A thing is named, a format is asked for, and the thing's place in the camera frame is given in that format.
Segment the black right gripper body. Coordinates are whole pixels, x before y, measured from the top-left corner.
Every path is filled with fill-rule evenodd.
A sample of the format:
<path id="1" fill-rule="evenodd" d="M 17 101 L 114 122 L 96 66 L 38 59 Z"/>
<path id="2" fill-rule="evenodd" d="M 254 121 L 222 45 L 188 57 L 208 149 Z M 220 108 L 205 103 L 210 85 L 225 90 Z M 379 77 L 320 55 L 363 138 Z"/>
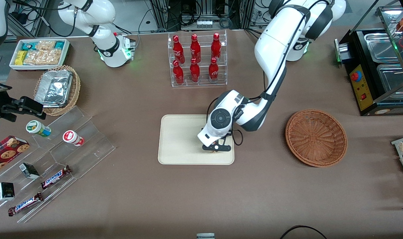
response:
<path id="1" fill-rule="evenodd" d="M 15 122 L 18 113 L 22 107 L 23 100 L 13 99 L 11 97 L 0 97 L 0 119 Z"/>

